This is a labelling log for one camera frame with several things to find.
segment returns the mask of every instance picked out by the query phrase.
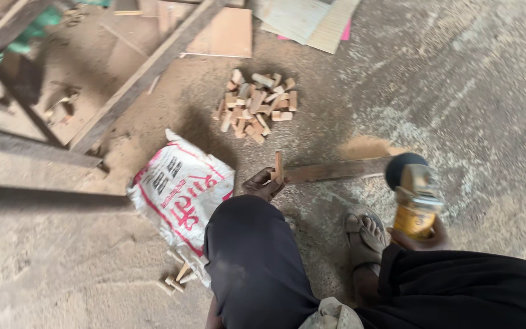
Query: hand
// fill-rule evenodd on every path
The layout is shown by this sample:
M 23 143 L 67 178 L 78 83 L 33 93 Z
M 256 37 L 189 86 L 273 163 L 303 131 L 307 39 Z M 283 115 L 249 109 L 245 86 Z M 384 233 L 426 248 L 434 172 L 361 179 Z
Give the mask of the hand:
M 407 250 L 416 251 L 433 251 L 433 250 L 450 250 L 450 242 L 446 233 L 444 223 L 439 217 L 435 216 L 434 225 L 431 227 L 433 232 L 429 239 L 413 240 L 403 233 L 400 229 L 387 228 L 391 239 Z
M 247 195 L 258 196 L 267 202 L 271 200 L 289 183 L 289 178 L 285 177 L 283 183 L 278 184 L 276 181 L 271 181 L 264 185 L 271 179 L 271 172 L 275 169 L 267 167 L 261 170 L 257 175 L 243 183 L 243 192 Z

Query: pink paper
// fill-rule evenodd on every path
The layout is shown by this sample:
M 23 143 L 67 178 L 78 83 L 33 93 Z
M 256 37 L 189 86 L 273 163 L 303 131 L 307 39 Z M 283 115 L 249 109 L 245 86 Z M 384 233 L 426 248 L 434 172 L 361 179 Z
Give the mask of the pink paper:
M 281 35 L 277 35 L 277 39 L 279 40 L 289 40 L 289 38 Z M 340 37 L 340 40 L 348 41 L 350 40 L 350 20 L 348 20 L 348 24 L 344 28 L 344 32 L 342 33 L 342 36 Z

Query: black trousers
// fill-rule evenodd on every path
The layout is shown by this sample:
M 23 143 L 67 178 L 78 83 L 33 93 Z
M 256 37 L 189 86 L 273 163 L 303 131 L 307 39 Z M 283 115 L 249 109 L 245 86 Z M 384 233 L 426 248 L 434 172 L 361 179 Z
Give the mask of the black trousers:
M 206 227 L 206 270 L 227 329 L 297 329 L 319 300 L 283 215 L 255 196 L 230 198 Z M 356 309 L 365 328 L 526 328 L 526 260 L 393 244 L 383 304 Z

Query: angle grinder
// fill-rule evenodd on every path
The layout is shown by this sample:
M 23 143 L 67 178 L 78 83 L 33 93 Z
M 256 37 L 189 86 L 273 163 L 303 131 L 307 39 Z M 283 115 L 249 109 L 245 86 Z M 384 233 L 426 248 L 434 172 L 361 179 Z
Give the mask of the angle grinder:
M 397 194 L 394 228 L 413 239 L 427 239 L 443 203 L 439 199 L 437 172 L 415 153 L 395 156 L 387 165 L 385 179 Z

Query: concrete floor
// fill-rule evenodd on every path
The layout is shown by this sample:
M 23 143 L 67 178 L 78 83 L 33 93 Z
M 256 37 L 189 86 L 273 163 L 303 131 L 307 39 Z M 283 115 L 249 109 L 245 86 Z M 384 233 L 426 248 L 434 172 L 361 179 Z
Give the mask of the concrete floor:
M 104 136 L 105 180 L 0 154 L 0 184 L 122 193 L 166 127 L 236 168 L 237 185 L 276 150 L 287 166 L 331 162 L 370 135 L 439 170 L 456 249 L 526 259 L 526 0 L 363 0 L 336 56 L 254 31 L 253 59 L 176 60 Z M 210 121 L 235 67 L 298 83 L 300 112 L 261 146 Z M 299 226 L 318 298 L 352 303 L 340 216 L 355 203 L 391 223 L 395 199 L 380 178 L 290 186 L 274 200 Z M 206 288 L 192 282 L 171 299 L 154 286 L 178 270 L 165 250 L 142 217 L 1 216 L 0 328 L 200 328 Z

